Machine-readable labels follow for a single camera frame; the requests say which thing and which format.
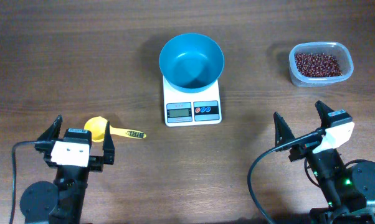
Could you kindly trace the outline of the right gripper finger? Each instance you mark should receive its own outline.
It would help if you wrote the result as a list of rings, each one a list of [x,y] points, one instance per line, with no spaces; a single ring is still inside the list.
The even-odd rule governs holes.
[[[329,128],[331,126],[331,121],[329,119],[328,113],[334,112],[329,106],[324,104],[321,100],[318,100],[315,103],[315,108],[318,112],[318,115],[321,119],[321,127]]]
[[[275,123],[275,147],[294,140],[295,136],[284,118],[277,112],[274,112],[273,118]]]

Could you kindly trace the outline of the yellow measuring scoop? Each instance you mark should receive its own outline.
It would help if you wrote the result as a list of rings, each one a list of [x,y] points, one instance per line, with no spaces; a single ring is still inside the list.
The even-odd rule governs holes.
[[[90,131],[92,133],[92,141],[93,142],[103,142],[105,138],[105,130],[109,120],[101,117],[96,116],[90,118],[84,126],[84,129]],[[121,136],[124,138],[132,138],[132,139],[144,139],[146,138],[146,134],[142,131],[137,131],[134,129],[124,129],[124,128],[114,128],[110,126],[110,134]]]

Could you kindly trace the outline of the red beans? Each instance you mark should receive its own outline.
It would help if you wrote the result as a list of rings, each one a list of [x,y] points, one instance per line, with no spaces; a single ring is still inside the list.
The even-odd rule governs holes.
[[[297,70],[305,77],[328,78],[342,76],[339,63],[334,55],[295,54]]]

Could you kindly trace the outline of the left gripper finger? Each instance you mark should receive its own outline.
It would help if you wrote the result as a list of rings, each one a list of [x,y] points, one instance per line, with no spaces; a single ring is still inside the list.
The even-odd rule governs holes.
[[[105,135],[103,141],[103,157],[105,159],[113,159],[115,157],[115,146],[110,133],[110,122],[106,123]]]
[[[62,122],[63,122],[63,117],[60,114],[56,117],[56,119],[50,125],[50,127],[46,131],[44,131],[43,134],[41,134],[38,137],[37,140],[38,141],[51,141],[51,140],[54,140],[54,139],[58,139]]]

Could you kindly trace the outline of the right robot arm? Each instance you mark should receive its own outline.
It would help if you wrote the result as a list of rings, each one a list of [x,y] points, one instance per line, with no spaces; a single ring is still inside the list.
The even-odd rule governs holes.
[[[328,208],[314,208],[317,223],[375,223],[375,162],[343,162],[337,149],[348,142],[354,128],[345,110],[315,103],[321,125],[296,138],[282,116],[274,113],[275,147],[288,150],[289,160],[305,160],[321,189]]]

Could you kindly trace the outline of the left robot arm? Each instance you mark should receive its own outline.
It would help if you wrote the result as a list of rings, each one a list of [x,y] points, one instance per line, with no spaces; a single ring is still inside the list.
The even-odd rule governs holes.
[[[60,138],[62,116],[33,142],[46,164],[57,169],[53,182],[39,181],[23,193],[20,209],[26,223],[80,223],[90,172],[115,161],[110,123],[104,126],[103,155],[91,156],[92,132],[69,128]]]

